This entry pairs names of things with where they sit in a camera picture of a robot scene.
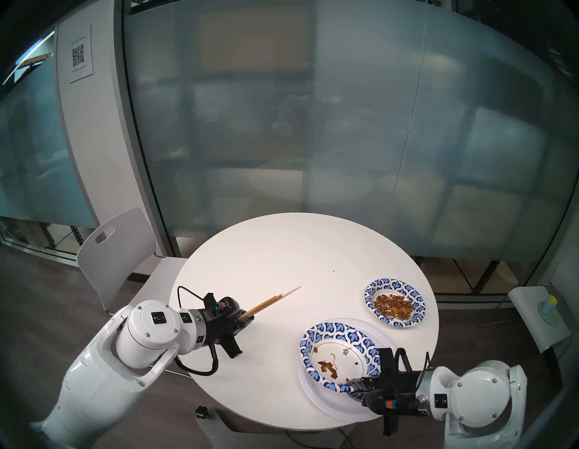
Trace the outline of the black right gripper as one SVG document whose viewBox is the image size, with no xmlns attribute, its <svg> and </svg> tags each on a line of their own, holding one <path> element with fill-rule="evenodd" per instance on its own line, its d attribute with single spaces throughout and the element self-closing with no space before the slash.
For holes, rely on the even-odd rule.
<svg viewBox="0 0 579 449">
<path fill-rule="evenodd" d="M 417 383 L 421 374 L 397 374 L 398 368 L 391 348 L 369 350 L 370 365 L 361 378 L 348 381 L 349 387 L 367 387 L 378 382 L 379 388 L 354 391 L 348 397 L 359 402 L 375 415 L 383 418 L 383 435 L 398 432 L 399 414 L 427 414 L 426 406 L 417 399 Z"/>
</svg>

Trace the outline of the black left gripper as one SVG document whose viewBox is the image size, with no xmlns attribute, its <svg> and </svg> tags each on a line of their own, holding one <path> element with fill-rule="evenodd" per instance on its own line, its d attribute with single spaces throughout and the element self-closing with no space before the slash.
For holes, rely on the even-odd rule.
<svg viewBox="0 0 579 449">
<path fill-rule="evenodd" d="M 216 300 L 213 293 L 208 293 L 203 302 L 205 308 L 201 316 L 205 323 L 205 334 L 202 346 L 209 346 L 210 343 L 222 344 L 222 348 L 231 359 L 241 355 L 243 351 L 239 348 L 235 337 L 251 324 L 254 316 L 241 318 L 245 311 L 232 297 L 226 296 Z"/>
</svg>

